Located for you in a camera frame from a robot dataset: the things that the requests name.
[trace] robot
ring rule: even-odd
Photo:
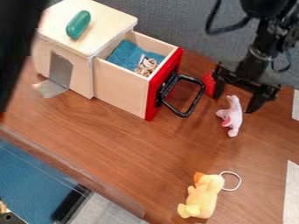
[[[244,88],[253,93],[246,113],[260,109],[265,102],[275,100],[282,85],[265,82],[270,78],[266,70],[269,66],[277,72],[284,73],[291,67],[290,48],[295,47],[299,39],[299,4],[296,0],[240,0],[246,16],[237,24],[213,29],[212,24],[222,0],[217,0],[208,16],[205,31],[208,35],[220,35],[243,28],[248,22],[260,20],[254,42],[248,47],[246,57],[235,65],[218,63],[212,72],[215,87],[214,99],[220,98],[225,84]],[[288,64],[282,68],[275,67],[275,59],[285,53]]]

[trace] wooden table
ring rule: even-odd
[[[181,70],[201,75],[213,68],[204,57],[187,52]],[[293,91],[285,88],[275,102],[244,115],[240,135],[227,137],[215,111],[225,97],[204,97],[188,119],[162,108],[153,122],[68,91],[42,99],[29,85],[30,60],[3,119],[5,137],[82,184],[119,200],[150,223],[196,223],[177,215],[187,186],[198,172],[229,170],[244,179],[236,192],[221,192],[213,224],[282,223],[287,160],[299,163],[299,122],[291,119]],[[197,90],[182,83],[172,100],[180,108]],[[250,94],[228,87],[246,107]]]

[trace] white string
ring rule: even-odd
[[[226,192],[234,192],[234,191],[238,190],[238,188],[240,187],[240,185],[241,185],[241,183],[242,183],[242,181],[243,181],[242,178],[241,178],[237,173],[235,173],[235,172],[233,172],[233,171],[223,171],[223,172],[220,173],[220,176],[222,177],[223,174],[234,175],[235,177],[237,177],[237,178],[239,179],[239,183],[238,183],[238,185],[236,185],[236,187],[234,187],[233,189],[227,189],[227,188],[223,187],[222,190],[223,190],[223,191],[226,191]]]

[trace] blue mat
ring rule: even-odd
[[[107,58],[107,61],[134,71],[143,54],[149,59],[156,60],[157,64],[160,64],[165,59],[163,55],[144,51],[136,44],[128,40],[123,40]]]
[[[23,220],[52,224],[52,213],[74,186],[64,174],[0,139],[0,197]]]

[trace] box lid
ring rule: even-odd
[[[82,36],[72,40],[66,26],[80,11],[89,11],[91,22]],[[90,57],[114,39],[133,29],[137,18],[92,0],[65,0],[44,11],[38,35],[84,57]]]

